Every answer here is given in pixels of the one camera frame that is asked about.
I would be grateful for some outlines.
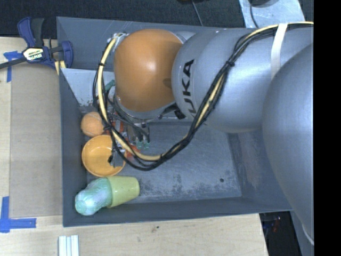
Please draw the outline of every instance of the yellow cup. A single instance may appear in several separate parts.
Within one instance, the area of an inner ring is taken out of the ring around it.
[[[135,177],[107,177],[112,190],[112,203],[107,207],[115,207],[133,200],[140,194],[140,184]]]

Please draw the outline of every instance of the yellow cable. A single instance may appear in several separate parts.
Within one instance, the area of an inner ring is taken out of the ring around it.
[[[98,96],[99,96],[99,106],[100,106],[100,109],[101,109],[101,113],[105,119],[105,121],[107,123],[109,123],[108,121],[108,117],[107,117],[107,111],[105,109],[105,104],[104,104],[104,99],[103,99],[103,91],[102,91],[102,79],[103,79],[103,69],[104,69],[104,64],[107,60],[107,57],[110,53],[110,51],[112,50],[115,42],[116,42],[116,37],[113,38],[110,43],[108,44],[107,48],[105,49],[105,52],[102,56],[102,59],[101,59],[101,63],[99,65],[99,68],[98,68],[98,80],[97,80],[97,88],[98,88]],[[157,161],[161,158],[161,155],[156,155],[156,156],[148,156],[148,155],[144,155],[140,152],[133,152],[129,145],[127,144],[127,142],[123,139],[121,139],[114,131],[112,131],[112,134],[113,136],[115,137],[115,139],[122,145],[122,147],[130,152],[132,155],[137,155],[139,158],[141,159],[144,159],[144,160],[147,160],[147,161]]]
[[[298,24],[298,23],[302,23],[302,24],[311,24],[313,25],[314,23],[313,22],[294,22],[294,23],[289,23],[289,24]],[[244,40],[243,42],[245,42],[247,39],[251,38],[252,36],[258,34],[258,33],[261,33],[265,30],[268,30],[268,29],[272,29],[272,28],[275,28],[275,27],[278,27],[278,25],[271,25],[271,26],[267,26],[267,27],[264,27],[264,28],[260,28],[260,29],[257,29],[255,31],[253,31],[252,33],[250,33]],[[107,60],[107,57],[110,53],[110,51],[112,50],[113,46],[115,45],[115,42],[116,42],[116,39],[117,37],[114,37],[110,43],[108,44],[107,48],[105,49],[104,53],[103,53],[103,56],[102,56],[102,59],[101,59],[101,63],[99,65],[99,68],[98,68],[98,81],[97,81],[97,88],[98,88],[98,95],[99,95],[99,105],[100,105],[100,109],[101,109],[101,112],[102,112],[102,115],[105,119],[105,121],[107,123],[108,122],[108,118],[107,118],[107,111],[105,109],[105,104],[104,104],[104,99],[103,99],[103,91],[102,91],[102,79],[103,79],[103,69],[104,69],[104,64]],[[205,104],[200,116],[199,116],[199,120],[197,122],[197,125],[196,127],[198,127],[198,125],[200,124],[204,114],[206,113],[207,109],[209,108],[209,105],[210,105],[210,102],[215,98],[216,96],[216,93],[218,92],[219,88],[222,86],[222,78],[223,76],[221,76],[216,84],[216,86],[214,87],[207,103]],[[154,155],[154,156],[149,156],[149,155],[144,155],[140,152],[133,152],[130,148],[130,146],[128,145],[128,143],[121,139],[118,135],[116,135],[116,133],[114,131],[112,131],[112,135],[115,137],[115,139],[122,145],[122,147],[128,151],[129,153],[131,153],[132,155],[137,155],[139,158],[143,159],[143,160],[146,160],[146,161],[157,161],[161,158],[161,155]],[[176,151],[177,149],[179,148],[179,146],[177,146],[176,148],[174,148],[172,150],[171,153],[173,153],[174,151]]]

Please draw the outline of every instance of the white tape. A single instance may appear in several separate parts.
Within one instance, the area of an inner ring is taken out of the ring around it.
[[[273,40],[271,48],[271,79],[274,78],[278,70],[281,68],[281,48],[284,35],[287,31],[287,26],[287,23],[280,23]]]
[[[78,235],[59,236],[58,256],[79,256]]]

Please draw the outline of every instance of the black surface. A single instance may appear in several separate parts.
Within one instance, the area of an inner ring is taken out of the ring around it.
[[[314,0],[299,0],[305,19],[314,21]],[[194,0],[204,26],[243,27],[238,0]],[[17,36],[24,17],[45,18],[44,38],[56,38],[56,17],[79,17],[200,25],[191,1],[181,0],[0,0],[0,35]],[[277,233],[268,234],[270,256],[299,256],[288,212]]]

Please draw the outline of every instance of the clamp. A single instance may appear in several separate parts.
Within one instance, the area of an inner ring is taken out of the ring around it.
[[[17,65],[22,62],[40,63],[53,69],[56,69],[56,60],[53,58],[53,53],[63,52],[64,64],[70,68],[74,60],[72,43],[63,41],[61,46],[49,49],[44,46],[42,39],[42,25],[44,18],[26,17],[19,21],[18,31],[20,37],[27,43],[27,48],[21,52],[21,58],[11,60],[0,64],[0,69]]]

